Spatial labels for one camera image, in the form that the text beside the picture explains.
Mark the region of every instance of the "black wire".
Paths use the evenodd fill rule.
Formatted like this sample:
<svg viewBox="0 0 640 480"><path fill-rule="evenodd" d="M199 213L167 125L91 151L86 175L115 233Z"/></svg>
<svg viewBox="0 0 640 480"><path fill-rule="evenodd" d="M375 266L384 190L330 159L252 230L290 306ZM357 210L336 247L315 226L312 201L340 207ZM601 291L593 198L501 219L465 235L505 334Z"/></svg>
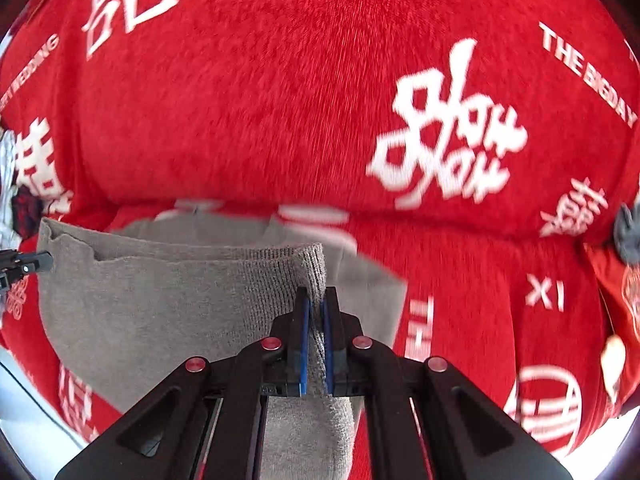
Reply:
<svg viewBox="0 0 640 480"><path fill-rule="evenodd" d="M55 418L51 416L51 414L47 410L44 409L44 407L37 401L37 399L31 394L31 392L24 386L24 384L22 384L18 380L18 378L14 375L14 373L11 370L9 370L9 368L7 368L2 361L0 361L0 366L4 368L4 371L7 372L16 383L18 383L18 386L20 386L22 390L29 396L29 398L36 404L36 406L40 408L42 413L44 413L51 422L53 422L57 427L59 427L60 430L66 433L66 436L68 436L71 439L71 441L74 444L76 444L76 446L78 446L78 449L82 451L84 449L84 446L76 440L76 438L67 428L65 428L62 424L60 424Z"/></svg>

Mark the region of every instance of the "silver rivet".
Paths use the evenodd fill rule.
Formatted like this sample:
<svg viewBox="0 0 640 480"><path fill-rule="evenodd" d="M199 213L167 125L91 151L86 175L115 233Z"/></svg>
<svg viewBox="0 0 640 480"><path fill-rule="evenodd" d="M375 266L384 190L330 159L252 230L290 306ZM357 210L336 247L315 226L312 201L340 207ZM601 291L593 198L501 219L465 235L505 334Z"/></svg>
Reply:
<svg viewBox="0 0 640 480"><path fill-rule="evenodd" d="M449 364L442 357L432 357L427 361L427 365L433 372L444 372L449 367Z"/></svg>
<svg viewBox="0 0 640 480"><path fill-rule="evenodd" d="M277 337L265 337L262 340L262 348L265 350L278 350L282 346L282 341Z"/></svg>
<svg viewBox="0 0 640 480"><path fill-rule="evenodd" d="M358 350L368 350L373 346L373 341L370 337L359 335L353 338L353 345Z"/></svg>
<svg viewBox="0 0 640 480"><path fill-rule="evenodd" d="M201 372L207 366L206 361L202 357L192 357L189 359L184 367L190 372Z"/></svg>

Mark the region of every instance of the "red blanket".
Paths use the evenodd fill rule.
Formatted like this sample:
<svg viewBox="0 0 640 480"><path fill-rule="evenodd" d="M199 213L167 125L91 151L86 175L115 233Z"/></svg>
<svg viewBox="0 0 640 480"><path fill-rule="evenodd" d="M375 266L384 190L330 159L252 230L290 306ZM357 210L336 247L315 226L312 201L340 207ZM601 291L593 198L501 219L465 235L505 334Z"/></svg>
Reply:
<svg viewBox="0 0 640 480"><path fill-rule="evenodd" d="M207 198L310 224L408 281L399 354L449 358L549 450L619 408L574 237L638 192L640 77L598 0L37 1L0 110L48 214L108 230ZM93 438L118 414L58 363L36 278L15 294L6 344Z"/></svg>

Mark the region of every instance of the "dark plaid cloth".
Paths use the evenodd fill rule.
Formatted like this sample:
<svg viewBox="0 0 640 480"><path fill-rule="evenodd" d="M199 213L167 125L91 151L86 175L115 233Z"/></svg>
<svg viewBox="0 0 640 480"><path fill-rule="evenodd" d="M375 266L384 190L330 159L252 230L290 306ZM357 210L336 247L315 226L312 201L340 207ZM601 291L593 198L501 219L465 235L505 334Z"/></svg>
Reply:
<svg viewBox="0 0 640 480"><path fill-rule="evenodd" d="M11 207L14 212L14 231L23 240L36 235L42 217L42 200L33 196L28 187L21 186L11 199Z"/></svg>

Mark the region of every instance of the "triangular cutout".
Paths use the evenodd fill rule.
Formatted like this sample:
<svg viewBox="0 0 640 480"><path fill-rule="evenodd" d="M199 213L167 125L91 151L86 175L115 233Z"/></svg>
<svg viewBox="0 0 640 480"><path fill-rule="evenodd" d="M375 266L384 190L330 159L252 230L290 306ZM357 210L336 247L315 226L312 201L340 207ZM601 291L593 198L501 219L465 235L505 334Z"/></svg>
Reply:
<svg viewBox="0 0 640 480"><path fill-rule="evenodd" d="M169 391L160 402L118 437L118 443L140 455L155 456L164 430L178 404L178 396L177 390Z"/></svg>
<svg viewBox="0 0 640 480"><path fill-rule="evenodd" d="M453 395L469 439L479 456L489 456L513 445L511 434L483 410L468 393L456 387L453 388Z"/></svg>

